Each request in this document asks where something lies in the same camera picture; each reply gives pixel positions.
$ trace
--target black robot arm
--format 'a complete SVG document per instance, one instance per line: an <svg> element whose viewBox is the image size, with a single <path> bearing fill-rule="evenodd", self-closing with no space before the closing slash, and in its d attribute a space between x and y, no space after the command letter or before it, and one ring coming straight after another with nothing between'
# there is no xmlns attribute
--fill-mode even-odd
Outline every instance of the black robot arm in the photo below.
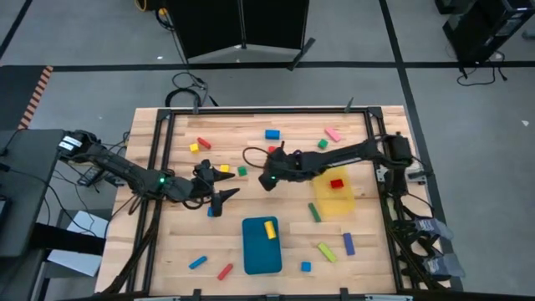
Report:
<svg viewBox="0 0 535 301"><path fill-rule="evenodd" d="M145 199L163 199L181 202L188 209L198 209L211 203L215 217L222 214L222 203L239 191L215 192L214 182L234 177L234 174L220 172L211 167L209 160L195 166L195 177L187 180L175 176L174 171L147 170L106 149L94 134L86 131L66 131L58 146L61 161L76 163L91 162L125 180L130 189Z"/></svg>
<svg viewBox="0 0 535 301"><path fill-rule="evenodd" d="M378 150L378 142L383 142L390 156ZM266 191L271 191L280 180L309 181L336 166L373 161L389 170L402 171L412 164L413 159L409 141L401 135L384 135L324 153L296 150L287 155L283 147L284 142L281 147L267 155L263 166L264 172L258 177Z"/></svg>

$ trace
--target red block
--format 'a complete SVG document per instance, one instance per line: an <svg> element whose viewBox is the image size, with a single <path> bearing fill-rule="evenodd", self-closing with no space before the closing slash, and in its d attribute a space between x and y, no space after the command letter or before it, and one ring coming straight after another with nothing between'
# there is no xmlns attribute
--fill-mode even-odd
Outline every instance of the red block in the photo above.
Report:
<svg viewBox="0 0 535 301"><path fill-rule="evenodd" d="M342 187L344 187L344 181L342 181L342 179L331 181L331 188L336 189L336 188L342 188Z"/></svg>
<svg viewBox="0 0 535 301"><path fill-rule="evenodd" d="M229 263L217 276L217 279L223 280L225 276L232 270L232 263Z"/></svg>
<svg viewBox="0 0 535 301"><path fill-rule="evenodd" d="M197 142L199 142L200 145L206 147L208 150L211 149L211 145L210 145L210 143L208 143L208 141L202 139L201 137L198 137L198 138L197 138Z"/></svg>

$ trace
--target desk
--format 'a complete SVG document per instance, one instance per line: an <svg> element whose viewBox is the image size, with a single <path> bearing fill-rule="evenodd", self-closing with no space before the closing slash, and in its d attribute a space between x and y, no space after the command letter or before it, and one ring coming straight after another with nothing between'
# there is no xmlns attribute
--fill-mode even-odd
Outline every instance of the desk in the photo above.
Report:
<svg viewBox="0 0 535 301"><path fill-rule="evenodd" d="M412 141L404 108L385 106L382 111L386 131L399 131ZM156 114L157 109L135 112L126 157L141 166L148 164ZM237 173L239 166L246 165L242 159L245 147L267 149L269 145L280 143L265 140L265 129L281 130L287 151L318 151L318 141L328 139L324 134L327 126L337 129L343 137L339 143L329 142L327 151L367 138L364 117L355 114L179 115L174 122L169 167L186 178L191 178L193 166L202 159L210 159L217 168L220 164L229 164L231 172ZM165 134L166 126L163 126L155 166L161 165ZM198 136L210 141L211 150L190 153L189 144L196 143ZM249 160L256 163L262 164L265 159L259 152L251 151L249 155ZM353 164L348 166L348 171L356 209L348 216L331 217L321 223L313 221L307 207L315 198L309 182L281 181L273 191L266 192L257 180L262 171L250 166L247 176L236 176L216 184L217 190L241 188L225 203L222 217L207 217L207 207L190 211L180 204L164 202L150 295L191 295L194 288L202 289L203 295L337 294L340 288L348 288L349 293L394 293L395 282L373 165L369 162ZM409 190L426 199L424 186L411 183ZM130 196L128 188L119 189L114 210ZM431 214L426 204L410 196L404 197L403 202L416 214ZM111 222L95 292L110 285L131 254L138 214L139 211L129 216L124 210ZM249 276L243 270L242 220L264 216L278 218L283 270L277 274ZM344 232L353 234L355 256L345 255L341 236ZM331 247L339 258L337 263L327 261L316 248L319 242ZM188 264L202 255L208 256L208 261L190 270ZM302 261L312 262L311 273L300 271ZM233 263L234 269L225 280L218 281L217 275L228 263ZM144 258L138 267L136 290L140 289L143 278Z"/></svg>

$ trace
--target gray floor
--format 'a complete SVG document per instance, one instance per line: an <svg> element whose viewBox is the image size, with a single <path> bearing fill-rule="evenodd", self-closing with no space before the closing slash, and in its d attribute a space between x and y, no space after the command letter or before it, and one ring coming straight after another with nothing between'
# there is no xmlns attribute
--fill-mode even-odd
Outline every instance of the gray floor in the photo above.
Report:
<svg viewBox="0 0 535 301"><path fill-rule="evenodd" d="M0 4L0 35L8 31L22 0ZM125 0L34 0L3 64L178 63L171 36L151 13ZM441 32L446 21L431 0L388 0L404 61L452 61ZM525 28L535 29L534 20ZM307 35L318 42L310 61L393 61L380 6L370 0L311 0ZM535 42L520 32L503 47L507 60L535 59ZM196 58L199 62L284 61L292 54L238 49ZM220 105L403 105L395 69L202 70ZM504 69L509 78L463 88L456 69L409 69L410 85L435 167L454 248L466 270L466 291L535 295L532 271L535 203L530 192L535 143L535 69ZM103 140L120 140L137 107L163 105L171 71L53 73L33 128L85 129ZM490 69L471 80L487 80ZM188 105L191 99L177 100ZM524 126L522 121L531 122ZM68 177L74 173L58 166ZM82 206L73 187L53 182L69 209ZM115 191L80 189L91 208L111 208ZM50 202L53 216L58 206ZM46 218L42 211L41 219ZM52 283L47 299L84 296L94 280Z"/></svg>

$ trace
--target wooden block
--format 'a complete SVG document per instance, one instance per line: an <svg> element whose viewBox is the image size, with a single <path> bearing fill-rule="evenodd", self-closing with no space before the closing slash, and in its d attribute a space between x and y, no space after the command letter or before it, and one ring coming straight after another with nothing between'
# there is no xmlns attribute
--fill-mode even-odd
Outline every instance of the wooden block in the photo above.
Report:
<svg viewBox="0 0 535 301"><path fill-rule="evenodd" d="M344 233L344 245L345 245L345 252L348 255L354 255L354 245L353 245L353 238L351 237L351 233Z"/></svg>
<svg viewBox="0 0 535 301"><path fill-rule="evenodd" d="M279 140L281 138L280 130L266 130L266 139Z"/></svg>
<svg viewBox="0 0 535 301"><path fill-rule="evenodd" d="M268 239L274 239L277 237L277 234L275 233L275 227L273 226L272 221L264 222L264 227L266 228Z"/></svg>
<svg viewBox="0 0 535 301"><path fill-rule="evenodd" d="M334 142L338 142L342 139L340 135L336 132L336 130L334 130L333 128L326 128L325 133L329 137L331 137L331 139L334 140Z"/></svg>
<svg viewBox="0 0 535 301"><path fill-rule="evenodd" d="M217 275L217 279L223 280L225 276L232 270L232 263L229 263L220 273Z"/></svg>
<svg viewBox="0 0 535 301"><path fill-rule="evenodd" d="M312 271L311 262L301 262L301 272L310 272Z"/></svg>
<svg viewBox="0 0 535 301"><path fill-rule="evenodd" d="M199 145L197 143L190 145L190 151L192 153L197 153L199 151Z"/></svg>
<svg viewBox="0 0 535 301"><path fill-rule="evenodd" d="M344 188L344 181L342 179L336 179L331 181L331 188L337 189L337 188Z"/></svg>
<svg viewBox="0 0 535 301"><path fill-rule="evenodd" d="M196 261L194 261L193 263L191 263L189 265L190 269L195 269L196 267L200 266L201 264L203 264L206 260L208 260L208 257L206 256L201 256L199 257Z"/></svg>
<svg viewBox="0 0 535 301"><path fill-rule="evenodd" d="M319 147L320 149L324 150L325 147L327 147L327 144L328 144L328 142L327 142L325 139L322 139L322 140L320 140L320 141L318 142L318 147Z"/></svg>
<svg viewBox="0 0 535 301"><path fill-rule="evenodd" d="M336 258L336 256L334 255L333 251L331 251L331 249L329 249L329 247L327 247L326 244L324 244L323 242L320 242L319 245L318 245L318 249L319 251L321 251L321 253L323 253L325 255L325 257L331 262L331 263L336 263L336 261L338 260Z"/></svg>
<svg viewBox="0 0 535 301"><path fill-rule="evenodd" d="M240 166L237 168L237 174L240 176L246 176L247 175L247 168L245 166Z"/></svg>
<svg viewBox="0 0 535 301"><path fill-rule="evenodd" d="M313 203L308 204L308 208L310 208L310 211L312 212L312 215L314 216L314 221L321 222L321 217L319 217L318 210L316 210L316 207Z"/></svg>
<svg viewBox="0 0 535 301"><path fill-rule="evenodd" d="M211 144L208 141L202 139L201 137L197 137L197 142L199 142L200 145L206 147L208 150L211 149Z"/></svg>

